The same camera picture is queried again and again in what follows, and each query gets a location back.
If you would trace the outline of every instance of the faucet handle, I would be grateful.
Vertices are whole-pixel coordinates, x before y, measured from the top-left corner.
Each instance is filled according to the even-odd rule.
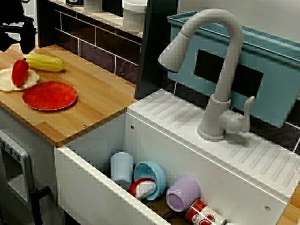
[[[244,116],[250,117],[251,106],[254,103],[255,97],[252,96],[244,104]]]
[[[244,116],[239,117],[241,121],[241,132],[245,133],[250,130],[250,110],[254,103],[255,97],[252,96],[244,104]]]
[[[250,110],[255,97],[252,96],[244,104],[244,115],[226,110],[220,116],[221,126],[230,134],[246,133],[250,130]]]

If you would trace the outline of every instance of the faucet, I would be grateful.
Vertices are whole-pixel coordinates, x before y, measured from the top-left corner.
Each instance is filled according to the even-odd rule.
[[[189,18],[179,34],[160,54],[158,62],[164,69],[177,73],[183,63],[188,44],[201,26],[219,23],[229,32],[230,42],[214,94],[206,106],[198,134],[205,140],[219,142],[225,131],[231,134],[250,130],[250,109],[255,100],[252,96],[244,104],[244,115],[229,110],[231,86],[243,45],[243,29],[237,18],[222,9],[206,9]]]

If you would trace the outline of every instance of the shelf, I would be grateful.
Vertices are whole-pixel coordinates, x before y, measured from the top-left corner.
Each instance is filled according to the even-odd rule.
[[[143,37],[142,32],[133,32],[133,31],[125,29],[123,27],[123,18],[120,17],[120,16],[117,16],[115,14],[108,13],[108,12],[88,13],[88,12],[84,11],[83,7],[70,6],[70,5],[66,4],[64,2],[64,0],[49,0],[49,1],[51,1],[53,3],[56,3],[60,6],[63,6],[65,8],[71,9],[71,10],[77,12],[77,13],[80,13],[80,14],[83,14],[83,15],[88,16],[90,18],[93,18],[95,20],[98,20],[100,22],[103,22],[103,23],[105,23],[107,25],[110,25],[112,27],[115,27],[119,30],[125,31],[127,33],[132,34],[132,35],[135,35],[137,37],[140,37],[140,38]]]

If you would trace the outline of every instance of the blue drying rack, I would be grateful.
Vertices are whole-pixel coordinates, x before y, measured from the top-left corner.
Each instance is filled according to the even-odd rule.
[[[171,41],[196,13],[168,17]],[[280,128],[300,92],[300,44],[245,26],[242,28],[244,45],[239,64],[263,73],[251,115]],[[194,74],[198,50],[225,58],[228,44],[228,31],[222,25],[212,23],[201,27],[191,38],[181,69],[178,73],[168,72],[168,77],[210,96],[216,84]],[[232,91],[230,99],[234,108],[243,111],[248,97]]]

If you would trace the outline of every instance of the light blue cup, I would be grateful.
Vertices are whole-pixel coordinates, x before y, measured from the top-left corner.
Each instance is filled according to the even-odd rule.
[[[125,190],[131,186],[133,157],[126,152],[119,152],[111,157],[111,180]]]
[[[152,161],[146,161],[137,164],[134,171],[134,179],[135,181],[137,181],[141,178],[151,178],[156,183],[155,191],[151,195],[146,197],[147,200],[152,201],[157,197],[160,197],[165,191],[165,173],[160,167],[160,165],[158,165],[157,163]]]

